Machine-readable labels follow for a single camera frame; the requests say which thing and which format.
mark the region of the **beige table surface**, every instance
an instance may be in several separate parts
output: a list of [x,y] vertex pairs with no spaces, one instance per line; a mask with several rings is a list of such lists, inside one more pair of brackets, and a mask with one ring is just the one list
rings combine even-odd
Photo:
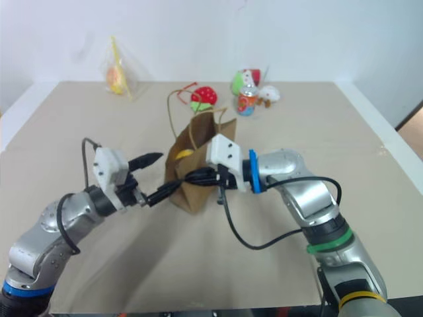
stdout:
[[[174,139],[167,94],[185,83],[144,84],[130,103],[102,83],[61,83],[17,133],[1,159],[0,278],[11,244],[64,193],[83,188],[80,142],[92,137],[128,158],[165,154]],[[317,175],[344,190],[341,211],[385,278],[390,297],[423,294],[423,197],[379,138],[332,83],[276,83],[283,100],[237,116],[227,83],[210,83],[225,117],[237,117],[236,142],[258,153],[299,151]],[[173,99],[175,126],[191,112]],[[162,184],[165,159],[136,173],[151,193]],[[241,234],[261,244],[297,228],[276,192],[228,193]],[[229,229],[211,195],[192,216],[164,201],[109,217],[80,247],[52,298],[53,312],[145,312],[318,303],[307,245],[300,235],[252,251]]]

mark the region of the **paper bag handle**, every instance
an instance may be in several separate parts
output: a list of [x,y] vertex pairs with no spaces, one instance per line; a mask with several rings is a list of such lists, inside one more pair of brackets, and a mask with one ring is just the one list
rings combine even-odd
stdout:
[[225,111],[227,110],[227,108],[213,109],[213,110],[206,110],[206,111],[203,111],[203,112],[199,112],[199,113],[197,113],[197,112],[198,112],[198,110],[200,109],[200,106],[201,106],[201,96],[200,96],[199,94],[197,94],[196,92],[192,92],[192,91],[190,91],[190,90],[186,90],[186,89],[177,89],[177,90],[172,91],[172,92],[171,92],[171,93],[167,96],[167,114],[168,114],[168,116],[169,116],[169,123],[171,124],[171,129],[172,129],[172,132],[173,132],[173,135],[174,135],[174,138],[175,138],[175,139],[177,138],[177,135],[176,135],[176,132],[175,132],[175,130],[174,130],[174,126],[173,126],[172,115],[171,115],[171,103],[170,103],[170,100],[171,100],[171,96],[172,96],[173,94],[177,93],[177,92],[188,92],[188,93],[190,93],[190,94],[193,94],[194,96],[197,96],[197,98],[198,98],[198,100],[199,100],[199,102],[198,102],[198,107],[196,108],[196,111],[194,112],[194,116],[191,118],[191,120],[190,120],[190,125],[188,126],[188,134],[189,134],[189,137],[190,137],[190,141],[191,141],[192,147],[194,148],[194,150],[196,150],[196,149],[197,149],[197,146],[196,146],[196,144],[195,144],[194,137],[193,137],[193,135],[192,135],[192,128],[191,128],[191,123],[192,123],[192,120],[193,120],[196,116],[199,116],[199,115],[201,115],[201,114],[205,114],[205,113],[213,113],[213,114],[214,114],[215,112],[221,112],[221,115],[219,116],[219,122],[218,122],[218,125],[217,125],[217,131],[218,131],[218,132],[220,132],[220,129],[221,129],[221,119],[222,119],[222,115],[225,113]]
[[192,135],[192,124],[191,124],[192,120],[195,117],[201,116],[202,114],[207,114],[207,113],[214,114],[216,112],[221,112],[221,114],[219,116],[219,121],[217,122],[217,132],[220,133],[221,126],[222,126],[222,116],[226,112],[226,110],[227,110],[227,108],[220,108],[220,109],[212,109],[212,110],[201,111],[201,112],[198,112],[197,114],[194,114],[194,116],[190,120],[190,125],[188,126],[188,134],[190,136],[191,144],[192,144],[192,147],[194,148],[194,150],[197,149],[197,146],[196,146],[196,143],[194,141],[194,136]]

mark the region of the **blue ring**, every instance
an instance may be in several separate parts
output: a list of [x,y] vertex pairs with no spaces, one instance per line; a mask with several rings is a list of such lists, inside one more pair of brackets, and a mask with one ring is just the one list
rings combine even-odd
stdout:
[[9,284],[7,284],[6,281],[3,283],[3,290],[6,293],[9,293],[13,296],[26,297],[26,298],[50,294],[54,290],[54,287],[55,285],[48,287],[47,289],[24,290],[24,289],[16,289],[14,287],[11,287]]
[[251,167],[251,178],[252,178],[252,191],[255,194],[261,193],[260,180],[258,179],[258,163],[257,155],[254,150],[249,151],[250,156],[250,167]]

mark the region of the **green plush toy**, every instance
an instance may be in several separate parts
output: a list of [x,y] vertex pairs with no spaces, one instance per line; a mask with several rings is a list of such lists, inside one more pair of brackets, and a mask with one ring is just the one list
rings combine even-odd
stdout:
[[259,69],[244,69],[238,71],[232,81],[232,93],[235,96],[239,95],[240,89],[245,85],[258,86],[260,82],[260,70]]

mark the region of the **soda can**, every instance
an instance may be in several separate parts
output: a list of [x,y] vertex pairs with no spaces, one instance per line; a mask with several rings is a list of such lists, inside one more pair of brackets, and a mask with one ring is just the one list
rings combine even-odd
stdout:
[[250,116],[254,112],[254,106],[258,98],[258,88],[254,85],[245,85],[239,90],[238,113],[242,116]]

